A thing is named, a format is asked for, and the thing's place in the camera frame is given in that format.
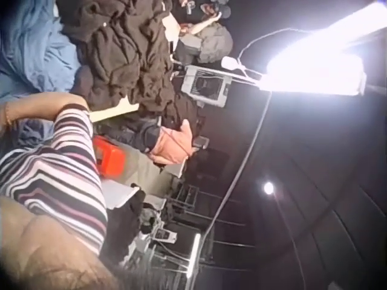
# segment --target striped sweater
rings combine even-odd
[[[56,219],[99,254],[108,221],[92,135],[88,111],[64,107],[50,146],[15,149],[0,160],[0,194]]]

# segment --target orange object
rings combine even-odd
[[[106,178],[118,177],[125,166],[125,153],[121,148],[101,136],[93,138],[97,169]]]

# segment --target blue blanket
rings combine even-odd
[[[75,45],[54,17],[54,1],[17,1],[0,23],[0,103],[36,92],[68,92],[80,64]],[[22,120],[8,138],[13,147],[36,146],[52,133],[52,122]]]

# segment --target dark ceiling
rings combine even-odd
[[[235,41],[233,55],[273,30],[321,28],[366,4],[230,0],[232,17],[225,24]],[[297,37],[288,33],[258,42],[242,61],[264,70]],[[365,61],[369,84],[385,86],[384,40],[353,50]],[[255,97],[263,104],[263,93]],[[369,92],[353,98],[274,94],[233,192],[243,209],[227,211],[228,220],[247,220],[244,240],[255,248],[229,248],[223,256],[234,268],[250,271],[202,271],[195,289],[320,290],[332,281],[344,290],[386,289],[378,284],[387,277],[386,108],[387,96]],[[275,197],[262,194],[268,179],[278,189]]]

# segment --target person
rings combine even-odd
[[[4,103],[1,142],[4,129],[24,118],[54,121],[54,135],[51,144],[16,148],[0,159],[1,266],[27,290],[142,289],[99,259],[107,214],[86,101],[43,92]],[[163,138],[156,156],[168,151]]]
[[[182,34],[197,34],[212,23],[229,18],[231,9],[206,0],[174,0],[171,13],[182,26]]]

